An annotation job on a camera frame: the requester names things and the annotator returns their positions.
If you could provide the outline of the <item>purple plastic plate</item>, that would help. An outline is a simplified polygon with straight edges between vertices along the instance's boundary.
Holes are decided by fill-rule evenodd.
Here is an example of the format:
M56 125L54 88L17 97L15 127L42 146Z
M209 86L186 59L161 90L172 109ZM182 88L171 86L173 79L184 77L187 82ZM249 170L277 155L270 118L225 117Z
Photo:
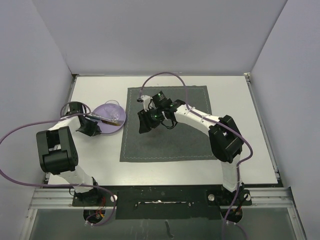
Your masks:
M92 114L102 134L113 134L120 130L126 122L126 112L117 101L109 100L96 107Z

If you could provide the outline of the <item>yellow green knife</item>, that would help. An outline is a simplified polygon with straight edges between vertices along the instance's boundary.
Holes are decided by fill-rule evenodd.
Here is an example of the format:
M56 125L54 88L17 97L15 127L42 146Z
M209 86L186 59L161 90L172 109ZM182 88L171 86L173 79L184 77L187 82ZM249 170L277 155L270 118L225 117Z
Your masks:
M85 116L89 119L101 121L104 124L112 125L112 126L121 126L124 123L121 120L120 121L119 120L111 120L111 119L105 118L100 115L86 114Z

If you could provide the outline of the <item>grey cloth placemat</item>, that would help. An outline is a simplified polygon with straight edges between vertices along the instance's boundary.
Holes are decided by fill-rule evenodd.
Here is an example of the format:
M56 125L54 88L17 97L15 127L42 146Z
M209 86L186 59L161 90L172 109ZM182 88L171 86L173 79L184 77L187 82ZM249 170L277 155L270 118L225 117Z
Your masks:
M143 105L137 102L138 87L127 90L126 123L123 128L120 161L129 163L153 163L194 160L215 160L207 135L186 124L177 124L173 129L169 120L147 133L140 134L138 112ZM175 100L187 100L197 110L211 114L211 104L206 86L145 87L143 94L153 96L159 92Z

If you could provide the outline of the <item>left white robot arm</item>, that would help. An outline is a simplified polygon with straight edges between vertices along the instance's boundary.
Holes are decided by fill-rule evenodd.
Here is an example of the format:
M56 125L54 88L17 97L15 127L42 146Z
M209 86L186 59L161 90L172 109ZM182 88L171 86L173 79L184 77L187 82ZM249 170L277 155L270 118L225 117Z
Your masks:
M65 179L74 188L74 197L95 206L102 199L96 188L97 181L79 166L79 156L72 133L80 132L88 137L101 134L98 123L88 118L91 110L87 105L72 101L57 124L36 134L40 167L43 172Z

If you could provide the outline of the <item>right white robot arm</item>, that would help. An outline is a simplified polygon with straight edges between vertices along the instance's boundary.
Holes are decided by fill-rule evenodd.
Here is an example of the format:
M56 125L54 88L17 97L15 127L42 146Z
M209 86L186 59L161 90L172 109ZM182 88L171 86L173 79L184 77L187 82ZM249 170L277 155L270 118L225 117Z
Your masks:
M230 116L212 116L179 99L166 99L156 103L154 97L143 95L137 102L143 104L143 109L137 113L140 134L148 133L159 125L164 125L164 121L170 120L172 126L168 126L168 129L181 123L207 135L213 155L221 162L222 186L225 188L222 192L223 200L232 205L240 199L241 194L237 188L241 181L236 165L244 142L238 136L240 131Z

